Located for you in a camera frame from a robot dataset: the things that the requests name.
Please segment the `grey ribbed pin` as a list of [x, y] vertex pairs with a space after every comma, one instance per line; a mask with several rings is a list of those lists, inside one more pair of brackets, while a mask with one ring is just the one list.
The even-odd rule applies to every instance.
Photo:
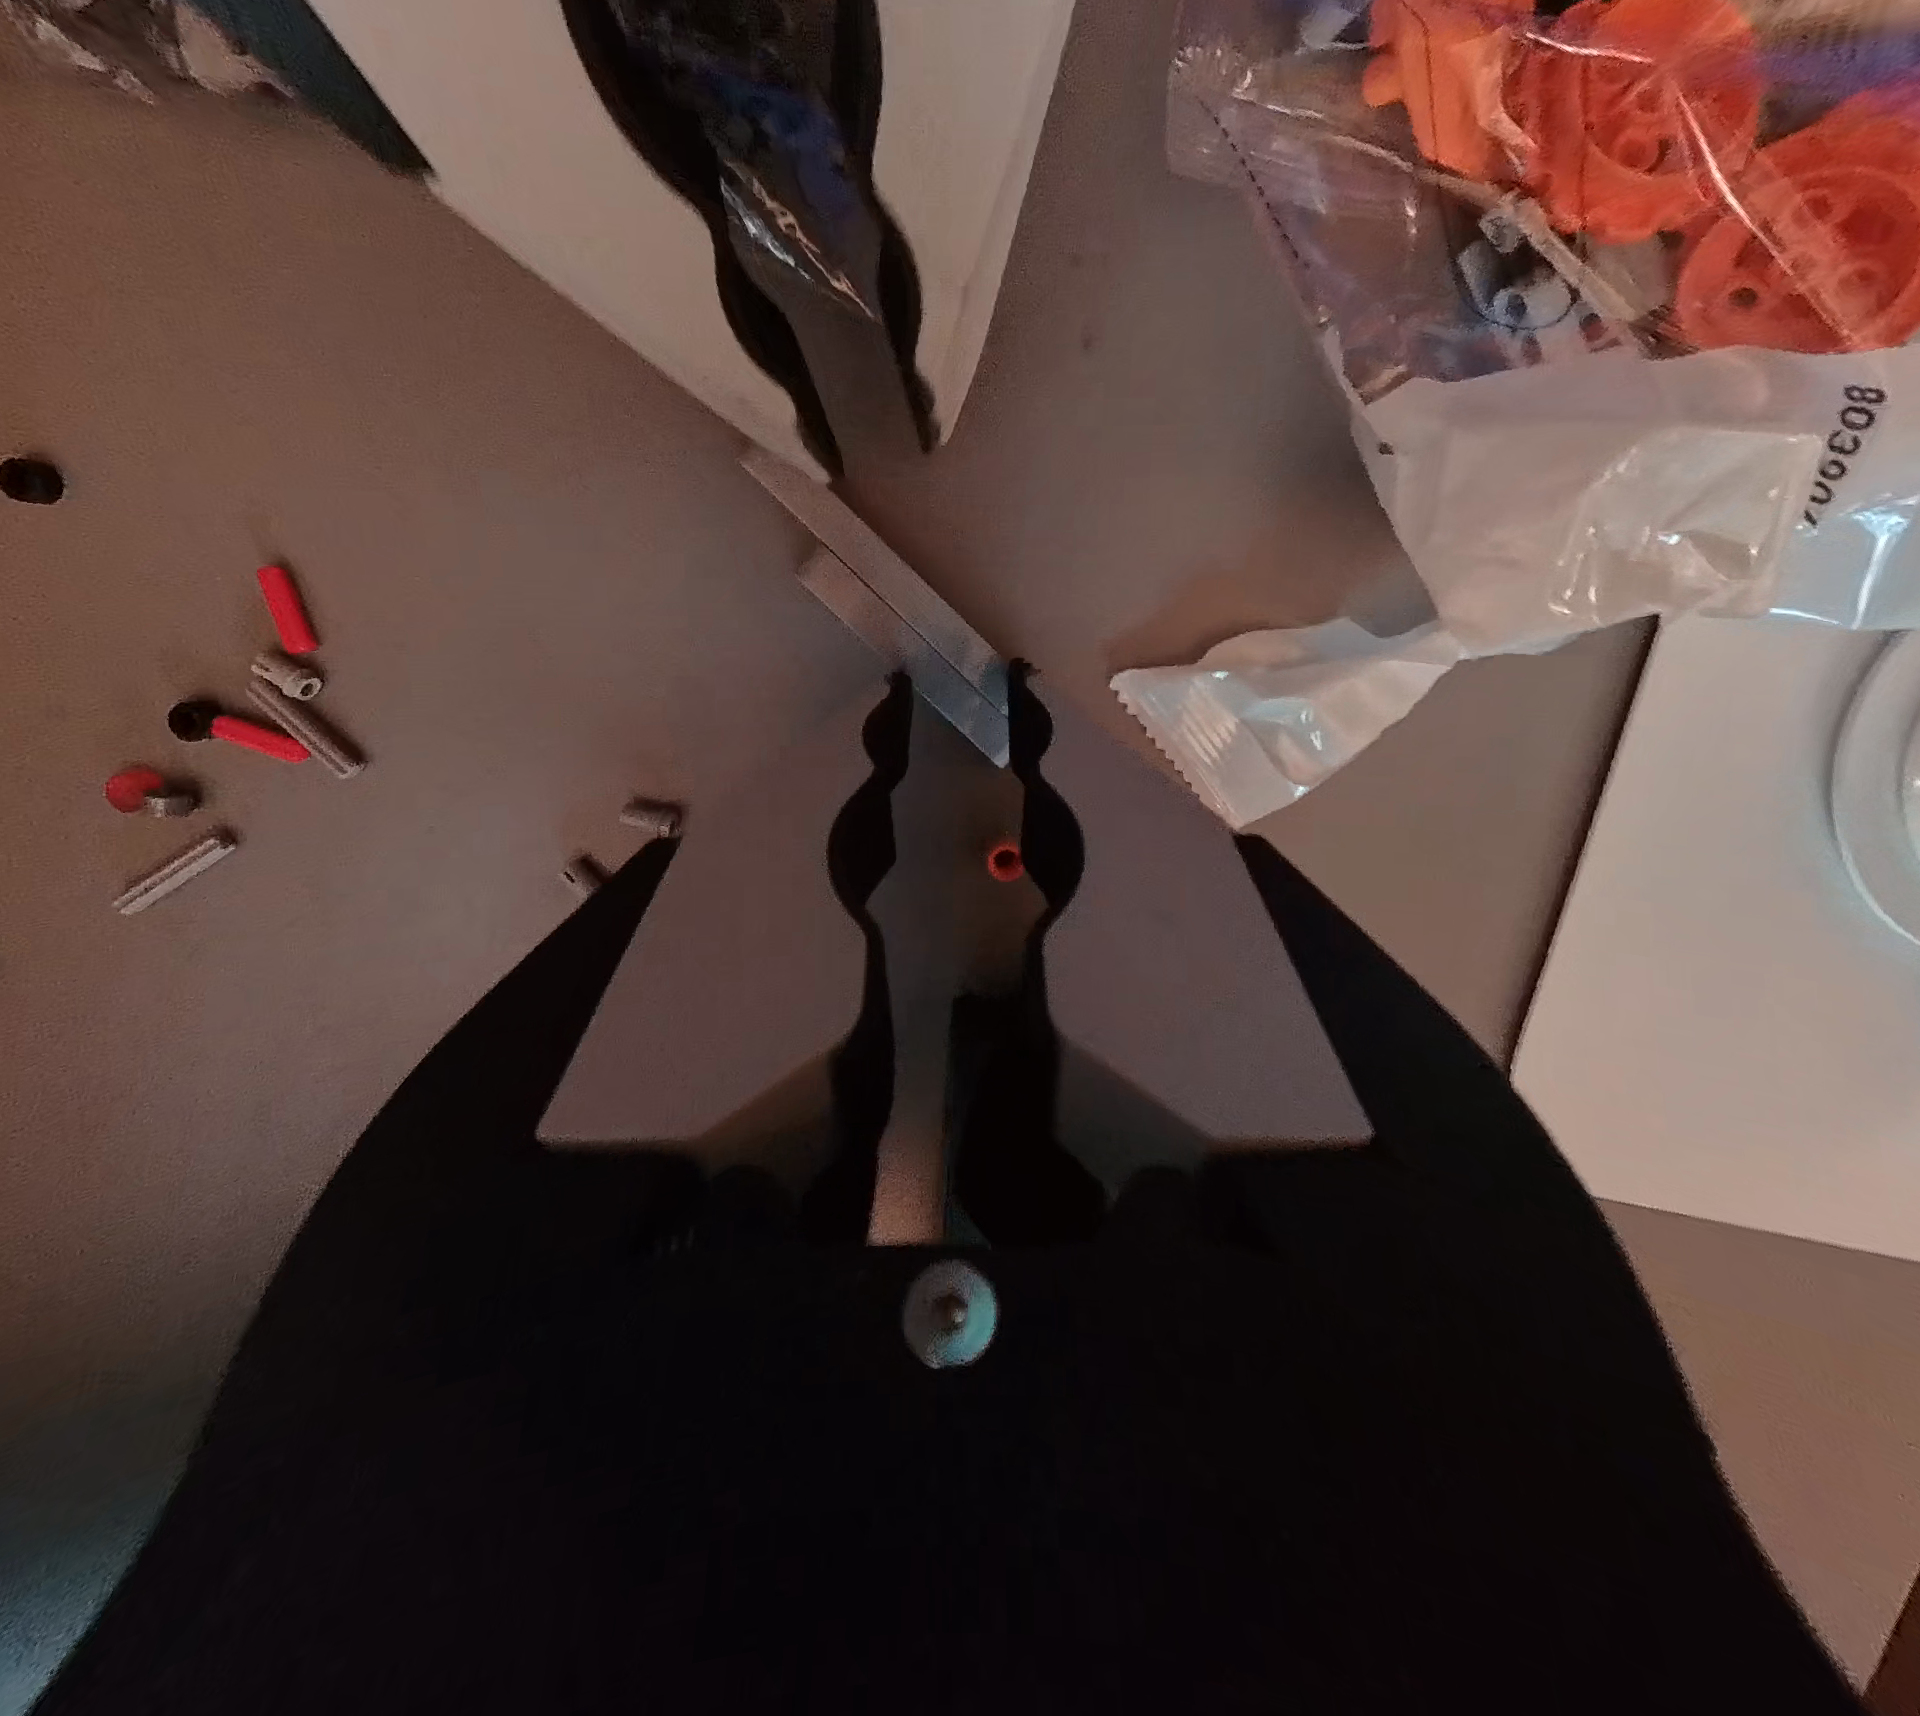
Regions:
[[257, 716], [266, 716], [281, 736], [302, 744], [302, 751], [326, 767], [326, 772], [349, 783], [369, 770], [369, 757], [358, 744], [349, 744], [342, 732], [333, 732], [312, 708], [281, 695], [274, 684], [256, 677], [248, 684], [248, 695], [256, 698]]

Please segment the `grey axle rod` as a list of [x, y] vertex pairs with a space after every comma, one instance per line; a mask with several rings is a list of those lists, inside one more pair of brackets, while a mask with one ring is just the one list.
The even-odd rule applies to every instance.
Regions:
[[143, 910], [166, 904], [169, 893], [178, 893], [179, 886], [190, 886], [191, 880], [209, 875], [210, 867], [218, 867], [234, 852], [238, 852], [238, 837], [227, 828], [216, 828], [216, 833], [184, 845], [179, 852], [166, 854], [162, 862], [144, 867], [143, 875], [132, 875], [132, 884], [114, 893], [109, 910], [114, 913], [143, 913]]

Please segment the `clear bag of orange gears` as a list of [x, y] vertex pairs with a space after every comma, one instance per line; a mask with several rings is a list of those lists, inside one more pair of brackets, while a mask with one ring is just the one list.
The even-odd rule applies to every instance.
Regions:
[[1180, 0], [1166, 147], [1363, 405], [1918, 345], [1918, 0]]

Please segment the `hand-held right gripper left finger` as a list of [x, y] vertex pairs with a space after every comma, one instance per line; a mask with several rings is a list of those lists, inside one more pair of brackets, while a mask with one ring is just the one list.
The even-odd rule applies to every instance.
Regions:
[[540, 1120], [557, 1150], [693, 1150], [844, 1045], [870, 968], [866, 891], [835, 880], [835, 824], [892, 787], [917, 720], [903, 677], [866, 684], [689, 815]]

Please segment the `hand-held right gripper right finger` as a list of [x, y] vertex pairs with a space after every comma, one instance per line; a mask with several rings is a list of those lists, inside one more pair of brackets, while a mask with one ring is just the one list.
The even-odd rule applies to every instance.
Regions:
[[1022, 858], [1073, 1150], [1363, 1150], [1373, 1125], [1235, 837], [1008, 663]]

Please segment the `grey plastic beam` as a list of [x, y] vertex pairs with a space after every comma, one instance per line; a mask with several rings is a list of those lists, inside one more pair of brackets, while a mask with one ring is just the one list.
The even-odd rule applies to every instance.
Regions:
[[816, 545], [802, 572], [802, 586], [853, 628], [892, 672], [903, 672], [983, 757], [1008, 767], [1008, 716], [948, 648], [938, 648], [908, 615], [882, 596], [844, 559]]
[[738, 466], [815, 544], [836, 556], [887, 609], [899, 615], [968, 684], [1007, 708], [1007, 658], [827, 479], [750, 446]]

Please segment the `white metal stand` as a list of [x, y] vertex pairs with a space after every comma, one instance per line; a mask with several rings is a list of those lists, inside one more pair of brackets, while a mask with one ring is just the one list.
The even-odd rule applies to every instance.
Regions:
[[1911, 628], [1660, 628], [1509, 1072], [1600, 1201], [1918, 1262]]

